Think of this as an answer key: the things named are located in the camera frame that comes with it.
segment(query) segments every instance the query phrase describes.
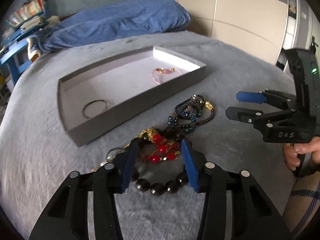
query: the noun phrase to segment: bed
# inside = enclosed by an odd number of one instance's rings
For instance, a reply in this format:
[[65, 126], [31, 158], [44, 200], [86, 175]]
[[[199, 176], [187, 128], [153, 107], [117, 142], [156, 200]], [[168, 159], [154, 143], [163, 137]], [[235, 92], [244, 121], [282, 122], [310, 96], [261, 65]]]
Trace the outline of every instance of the bed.
[[[58, 117], [58, 79], [106, 57], [152, 45], [206, 63], [206, 78], [78, 148], [64, 133]], [[251, 125], [230, 121], [224, 114], [228, 106], [243, 106], [236, 100], [238, 91], [265, 88], [294, 93], [293, 80], [277, 67], [187, 31], [142, 35], [43, 55], [18, 80], [0, 126], [0, 205], [28, 239], [43, 208], [72, 170], [90, 172], [110, 148], [124, 145], [143, 129], [165, 127], [178, 103], [201, 94], [215, 105], [216, 116], [188, 136], [193, 148], [225, 170], [249, 170], [282, 214], [295, 182], [285, 166], [282, 146], [264, 143]], [[260, 109], [274, 110], [264, 105]], [[182, 165], [179, 158], [165, 169], [160, 164], [148, 167], [144, 177], [165, 182], [175, 178]], [[116, 196], [120, 226], [127, 240], [194, 240], [203, 203], [204, 195], [194, 193], [191, 187], [183, 187], [174, 195], [152, 197], [149, 192], [138, 192], [131, 183], [125, 194]], [[88, 212], [89, 236], [94, 239], [90, 201]]]

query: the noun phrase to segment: pink bracelet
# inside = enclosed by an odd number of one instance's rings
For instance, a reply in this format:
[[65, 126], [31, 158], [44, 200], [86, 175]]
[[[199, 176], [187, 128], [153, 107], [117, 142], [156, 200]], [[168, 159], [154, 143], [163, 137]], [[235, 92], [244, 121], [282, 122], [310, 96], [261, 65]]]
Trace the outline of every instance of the pink bracelet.
[[175, 68], [169, 68], [169, 69], [156, 68], [156, 69], [153, 71], [153, 73], [152, 73], [152, 79], [153, 79], [158, 85], [160, 85], [160, 83], [155, 79], [155, 73], [156, 73], [156, 72], [159, 72], [160, 74], [170, 74], [170, 73], [172, 73], [172, 72], [178, 72], [178, 73], [180, 73], [181, 75], [183, 75], [180, 70], [175, 69]]

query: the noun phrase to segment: silver screw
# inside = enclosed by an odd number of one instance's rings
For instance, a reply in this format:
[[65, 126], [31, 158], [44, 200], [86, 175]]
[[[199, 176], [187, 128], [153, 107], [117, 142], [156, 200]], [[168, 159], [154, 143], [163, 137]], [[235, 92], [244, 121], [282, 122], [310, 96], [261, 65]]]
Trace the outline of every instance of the silver screw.
[[249, 171], [241, 171], [241, 175], [244, 177], [249, 177], [250, 176], [250, 172]]
[[75, 177], [78, 177], [78, 175], [79, 175], [79, 172], [77, 172], [77, 171], [73, 171], [73, 172], [71, 172], [70, 173], [70, 178], [75, 178]]
[[104, 168], [106, 170], [112, 170], [114, 168], [114, 165], [112, 163], [107, 163], [106, 165], [104, 165]]
[[216, 165], [212, 162], [207, 162], [204, 166], [206, 166], [208, 169], [213, 169]]

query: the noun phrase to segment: fuzzy gray bedspread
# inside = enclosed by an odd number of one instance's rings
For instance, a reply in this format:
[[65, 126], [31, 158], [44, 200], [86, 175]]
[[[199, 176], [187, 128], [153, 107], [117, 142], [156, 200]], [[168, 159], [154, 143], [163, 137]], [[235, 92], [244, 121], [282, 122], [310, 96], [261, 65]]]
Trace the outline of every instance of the fuzzy gray bedspread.
[[[151, 45], [170, 47], [206, 63], [207, 77], [90, 144], [76, 147], [58, 117], [58, 79], [95, 61]], [[0, 204], [15, 228], [28, 239], [43, 208], [72, 170], [89, 172], [105, 159], [108, 149], [129, 142], [143, 129], [165, 127], [176, 104], [192, 94], [201, 94], [215, 105], [216, 117], [188, 136], [193, 148], [225, 170], [249, 170], [283, 213], [295, 178], [284, 164], [282, 145], [264, 143], [252, 125], [230, 121], [224, 114], [228, 106], [242, 105], [236, 100], [238, 91], [265, 88], [294, 92], [293, 81], [277, 67], [191, 32], [144, 35], [47, 54], [19, 79], [0, 126]], [[273, 110], [265, 105], [257, 109]], [[150, 165], [144, 177], [151, 182], [174, 178], [182, 169], [181, 158]], [[204, 194], [194, 193], [189, 186], [175, 195], [152, 197], [149, 192], [135, 190], [132, 183], [125, 194], [116, 196], [127, 240], [194, 240], [203, 203]], [[92, 215], [91, 202], [88, 210]], [[92, 220], [90, 216], [90, 239], [94, 239]]]

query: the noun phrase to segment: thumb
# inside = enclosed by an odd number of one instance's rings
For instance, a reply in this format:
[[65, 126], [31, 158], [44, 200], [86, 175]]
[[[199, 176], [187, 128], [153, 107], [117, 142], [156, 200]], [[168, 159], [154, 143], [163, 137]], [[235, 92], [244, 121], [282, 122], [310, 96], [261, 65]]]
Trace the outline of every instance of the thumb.
[[310, 143], [296, 143], [294, 149], [299, 154], [306, 154], [320, 150], [320, 138], [314, 137]]

